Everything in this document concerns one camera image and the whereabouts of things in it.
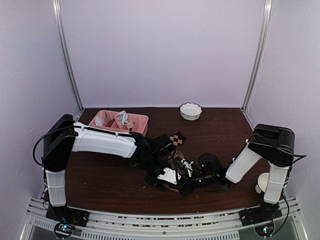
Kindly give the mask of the tan ribbed sock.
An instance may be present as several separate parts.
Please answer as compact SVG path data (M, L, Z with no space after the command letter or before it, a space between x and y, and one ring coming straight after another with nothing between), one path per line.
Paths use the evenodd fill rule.
M178 157L181 158L182 160L185 159L185 158L184 158L184 154L183 154L181 151L178 151L178 150L175 152L175 154L173 155L173 157L174 157L175 160L176 160ZM161 184L162 184L165 188L167 188L168 190L171 190L171 191L174 191L174 192L176 192L176 193L179 193L179 190L176 189L176 188L170 187L170 186L169 186L169 183L167 183L167 182L161 182Z

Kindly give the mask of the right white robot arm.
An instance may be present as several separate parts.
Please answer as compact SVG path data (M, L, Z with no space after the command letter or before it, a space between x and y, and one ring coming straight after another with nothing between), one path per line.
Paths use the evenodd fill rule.
M262 173L256 187L262 195L262 203L252 210L243 210L247 218L255 214L259 220L266 221L272 215L277 215L279 201L288 184L293 165L306 158L305 154L295 153L296 134L288 127L269 124L258 124L246 139L240 152L224 167L217 155L205 152L198 157L199 170L193 171L188 163L187 171L179 178L179 191L187 195L195 187L216 184L224 190L237 185L245 175L260 161L269 167Z

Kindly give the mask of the brown argyle patterned sock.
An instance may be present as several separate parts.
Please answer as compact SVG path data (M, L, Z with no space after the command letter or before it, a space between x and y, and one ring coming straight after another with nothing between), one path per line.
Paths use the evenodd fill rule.
M183 145L186 141L186 137L180 131L170 135L169 138L175 147Z

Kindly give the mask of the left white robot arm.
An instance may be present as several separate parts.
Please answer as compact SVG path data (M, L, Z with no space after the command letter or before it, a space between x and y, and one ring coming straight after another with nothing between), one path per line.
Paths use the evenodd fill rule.
M156 181L179 186L179 173L164 163L164 157L174 157L170 138L163 134L153 139L137 132L103 130L75 121L64 114L35 145L43 143L41 160L44 183L49 196L49 211L61 222L67 222L75 213L67 205L66 169L72 152L92 152L130 159L137 157L147 174Z

